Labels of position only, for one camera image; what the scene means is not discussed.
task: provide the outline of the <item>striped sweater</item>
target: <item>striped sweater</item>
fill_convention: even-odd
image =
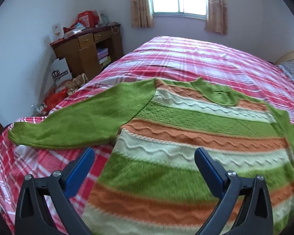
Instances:
[[[226,170],[265,176],[276,234],[294,213],[287,112],[201,78],[121,83],[40,124],[15,123],[9,137],[49,149],[115,142],[82,217],[94,234],[195,234],[218,201],[194,162],[199,146]]]

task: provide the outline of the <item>pink plaid bedspread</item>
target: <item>pink plaid bedspread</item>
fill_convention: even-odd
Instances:
[[[228,85],[246,95],[263,99],[279,109],[287,110],[291,122],[294,123],[294,84],[278,67],[223,45],[163,36],[152,39],[114,62],[78,92],[62,101],[55,110],[94,96],[117,83],[152,77],[179,81],[192,81],[203,77],[212,83]],[[28,117],[18,121],[40,123],[45,118]],[[96,161],[78,194],[71,199],[79,214],[83,213],[88,195],[113,147],[106,145],[93,148],[96,151]],[[8,139],[7,130],[2,133],[0,208],[12,231],[24,176],[49,176],[55,170],[62,170],[80,152],[81,149],[54,151],[17,147]],[[57,227],[65,232],[50,198],[47,198],[47,204]]]

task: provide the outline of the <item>red bag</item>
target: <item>red bag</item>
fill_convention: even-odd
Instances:
[[[93,15],[92,11],[84,11],[78,14],[77,18],[85,27],[95,27],[99,20],[99,17]]]
[[[66,96],[67,96],[68,88],[66,87],[59,93],[50,93],[46,99],[45,103],[47,105],[47,108],[44,109],[47,113],[49,113],[50,110],[52,110],[54,107],[56,107],[60,102],[62,102]]]

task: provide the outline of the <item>sweater cuff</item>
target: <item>sweater cuff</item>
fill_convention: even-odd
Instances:
[[[22,135],[24,122],[14,122],[13,128],[8,131],[8,138],[14,142],[17,146],[20,145],[20,137]]]

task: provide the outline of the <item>beige curtain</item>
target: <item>beige curtain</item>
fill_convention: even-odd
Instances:
[[[208,16],[205,30],[228,34],[228,8],[225,0],[208,0]]]
[[[131,0],[132,27],[153,27],[151,0]]]

